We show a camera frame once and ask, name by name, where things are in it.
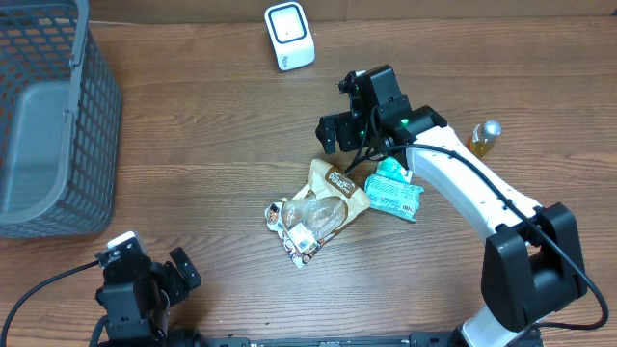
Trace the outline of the small teal white box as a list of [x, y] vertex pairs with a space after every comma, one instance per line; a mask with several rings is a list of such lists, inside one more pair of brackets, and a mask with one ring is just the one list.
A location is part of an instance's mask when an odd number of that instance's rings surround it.
[[379, 176], [410, 184], [413, 172], [406, 170], [395, 158], [386, 157], [377, 164], [375, 173]]

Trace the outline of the brown snack packet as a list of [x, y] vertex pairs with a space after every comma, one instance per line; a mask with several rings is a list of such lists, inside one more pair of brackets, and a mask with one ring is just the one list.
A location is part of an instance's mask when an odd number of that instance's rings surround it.
[[293, 264], [305, 267], [328, 242], [370, 206], [370, 199], [334, 165], [310, 163], [308, 183], [293, 198], [264, 211], [266, 226], [278, 234]]

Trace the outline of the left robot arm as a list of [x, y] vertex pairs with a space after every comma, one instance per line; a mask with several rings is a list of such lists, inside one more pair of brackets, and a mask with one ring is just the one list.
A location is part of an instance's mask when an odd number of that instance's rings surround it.
[[95, 257], [103, 270], [95, 299], [106, 314], [94, 327], [91, 346], [205, 344], [195, 329], [169, 329], [170, 308], [201, 286], [201, 276], [183, 249], [173, 249], [166, 263], [154, 262], [141, 237], [128, 231]]

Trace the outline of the yellow liquid bottle silver cap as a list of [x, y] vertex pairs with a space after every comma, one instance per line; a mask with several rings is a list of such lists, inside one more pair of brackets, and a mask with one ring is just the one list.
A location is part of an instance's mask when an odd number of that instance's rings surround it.
[[467, 140], [466, 147], [477, 158], [483, 158], [494, 147], [501, 131], [501, 124], [496, 120], [477, 124]]

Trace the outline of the grey plastic shopping basket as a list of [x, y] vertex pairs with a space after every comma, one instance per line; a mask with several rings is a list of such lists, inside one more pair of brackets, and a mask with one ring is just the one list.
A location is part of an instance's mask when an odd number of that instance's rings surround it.
[[1, 4], [1, 235], [94, 233], [114, 211], [121, 89], [86, 1]]

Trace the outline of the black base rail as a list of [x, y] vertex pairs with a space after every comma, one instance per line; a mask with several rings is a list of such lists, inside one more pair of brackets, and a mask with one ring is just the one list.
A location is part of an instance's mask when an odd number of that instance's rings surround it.
[[408, 336], [253, 339], [195, 337], [189, 347], [447, 347], [462, 346], [452, 333], [411, 333]]

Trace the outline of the teal tissue pack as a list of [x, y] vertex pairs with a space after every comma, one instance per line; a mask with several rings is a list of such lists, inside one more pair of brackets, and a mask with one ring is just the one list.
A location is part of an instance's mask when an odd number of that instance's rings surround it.
[[410, 222], [416, 221], [420, 195], [424, 192], [422, 187], [373, 174], [367, 178], [364, 191], [372, 209]]

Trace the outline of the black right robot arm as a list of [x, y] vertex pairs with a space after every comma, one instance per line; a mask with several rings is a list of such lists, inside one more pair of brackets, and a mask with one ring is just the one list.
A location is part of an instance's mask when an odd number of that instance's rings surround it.
[[545, 207], [494, 174], [429, 106], [413, 108], [391, 66], [351, 71], [337, 84], [347, 112], [315, 130], [328, 154], [353, 151], [355, 165], [382, 154], [436, 188], [484, 244], [485, 305], [449, 337], [422, 334], [413, 344], [507, 346], [530, 343], [532, 330], [587, 292], [574, 214]]

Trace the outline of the white barcode scanner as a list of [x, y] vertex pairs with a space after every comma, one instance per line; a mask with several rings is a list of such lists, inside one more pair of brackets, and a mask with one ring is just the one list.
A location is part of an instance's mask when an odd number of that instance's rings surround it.
[[269, 7], [264, 22], [280, 70], [290, 71], [314, 62], [314, 41], [300, 3], [289, 1]]

